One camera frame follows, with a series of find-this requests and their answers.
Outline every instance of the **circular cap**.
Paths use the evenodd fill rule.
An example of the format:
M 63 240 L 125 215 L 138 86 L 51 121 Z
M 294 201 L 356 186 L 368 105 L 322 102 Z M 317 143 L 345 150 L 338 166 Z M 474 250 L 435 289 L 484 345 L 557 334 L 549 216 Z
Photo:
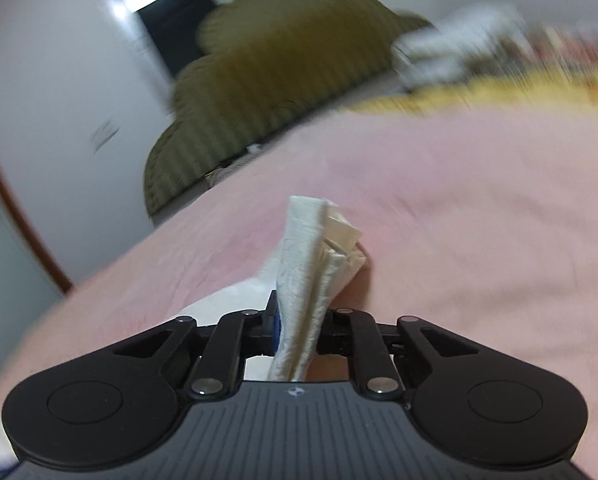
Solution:
M 114 386 L 96 381 L 66 384 L 48 399 L 48 410 L 69 424 L 92 424 L 113 416 L 123 397 Z
M 389 394 L 399 388 L 399 383 L 390 377 L 374 377 L 368 381 L 367 386 L 375 394 Z
M 468 392 L 468 404 L 486 420 L 512 424 L 537 415 L 543 402 L 535 390 L 524 384 L 488 381 Z
M 204 378 L 197 379 L 190 387 L 196 394 L 212 395 L 221 391 L 223 383 L 218 379 Z

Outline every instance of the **brown wooden trim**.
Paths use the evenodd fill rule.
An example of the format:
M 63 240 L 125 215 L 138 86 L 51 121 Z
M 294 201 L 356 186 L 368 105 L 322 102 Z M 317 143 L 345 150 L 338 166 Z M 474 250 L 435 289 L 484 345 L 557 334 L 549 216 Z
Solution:
M 28 242 L 28 246 L 37 257 L 41 265 L 45 268 L 50 277 L 59 286 L 63 292 L 68 292 L 72 288 L 72 282 L 67 278 L 63 271 L 59 268 L 55 260 L 50 256 L 45 246 L 39 240 L 36 232 L 28 223 L 28 220 L 18 208 L 12 193 L 8 189 L 5 181 L 0 174 L 0 198 L 5 206 L 7 212 L 10 214 L 12 221 L 15 223 L 22 237 Z

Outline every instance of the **yellow fabric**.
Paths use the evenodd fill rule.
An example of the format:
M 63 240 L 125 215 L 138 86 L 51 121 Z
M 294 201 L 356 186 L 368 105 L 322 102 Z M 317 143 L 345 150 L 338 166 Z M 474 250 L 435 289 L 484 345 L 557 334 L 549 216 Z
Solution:
M 524 76 L 478 77 L 467 85 L 431 86 L 410 95 L 365 101 L 349 109 L 425 115 L 451 107 L 518 103 L 598 110 L 598 66 L 579 75 L 559 68 L 544 68 L 531 70 Z

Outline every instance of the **pink blanket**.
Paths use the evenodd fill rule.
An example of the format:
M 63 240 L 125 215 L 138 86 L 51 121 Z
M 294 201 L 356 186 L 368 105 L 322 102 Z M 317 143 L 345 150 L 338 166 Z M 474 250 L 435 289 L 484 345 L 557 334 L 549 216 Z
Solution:
M 573 382 L 590 410 L 575 461 L 598 479 L 591 114 L 347 113 L 299 128 L 51 311 L 1 375 L 0 405 L 29 374 L 253 274 L 281 236 L 291 194 L 332 200 L 364 232 L 371 269 L 339 303 L 380 322 L 416 314 Z

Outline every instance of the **metal screw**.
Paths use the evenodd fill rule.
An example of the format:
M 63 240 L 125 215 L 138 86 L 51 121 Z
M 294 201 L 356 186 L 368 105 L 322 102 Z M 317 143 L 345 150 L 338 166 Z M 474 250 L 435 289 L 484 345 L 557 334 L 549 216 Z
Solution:
M 223 383 L 218 379 L 204 378 L 197 379 L 190 387 L 196 394 L 212 395 L 221 391 Z
M 375 394 L 389 394 L 399 388 L 399 383 L 390 377 L 374 377 L 368 381 L 367 386 Z

